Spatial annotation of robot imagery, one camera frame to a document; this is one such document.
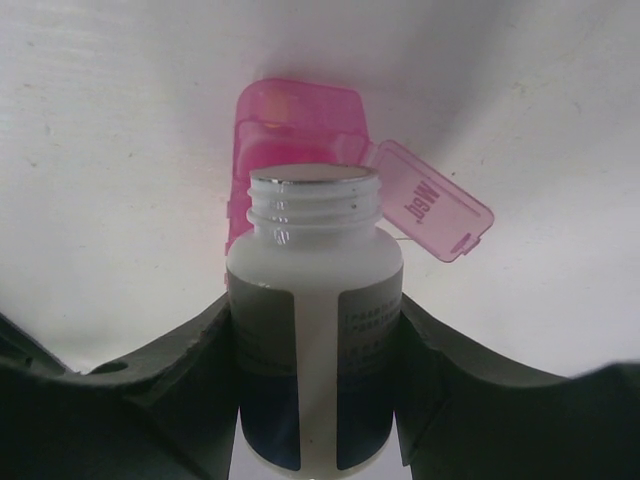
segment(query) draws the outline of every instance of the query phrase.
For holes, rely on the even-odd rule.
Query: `bottle neck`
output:
[[[375,175],[344,182],[283,184],[252,179],[247,218],[275,245],[362,241],[382,217]]]

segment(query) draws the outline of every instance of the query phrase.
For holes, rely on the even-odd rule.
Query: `bottle label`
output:
[[[264,459],[300,470],[293,295],[231,272],[228,282],[244,436]]]
[[[339,470],[366,461],[389,437],[401,300],[402,270],[383,282],[338,297]]]
[[[274,290],[231,272],[228,282],[242,428],[256,453],[312,475],[375,455],[393,421],[402,269],[339,294]]]

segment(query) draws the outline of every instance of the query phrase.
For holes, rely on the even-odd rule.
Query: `pink lid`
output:
[[[469,253],[493,225],[491,210],[393,140],[371,166],[385,218],[443,262]]]
[[[305,162],[376,168],[385,218],[443,262],[471,251],[493,224],[491,210],[398,143],[387,140],[372,152],[357,92],[261,80],[247,87],[236,110],[227,251],[252,228],[249,172]]]
[[[287,163],[362,163],[369,133],[360,95],[343,88],[282,79],[249,85],[238,99],[229,242],[250,230],[249,172]]]

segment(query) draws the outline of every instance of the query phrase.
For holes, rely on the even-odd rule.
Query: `white backdrop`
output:
[[[638,358],[639,24],[635,0],[0,0],[0,310],[83,370],[203,310],[234,104],[278,75],[359,89],[374,139],[493,208],[455,264],[402,241],[423,307],[560,374]],[[242,444],[233,468],[266,478]]]

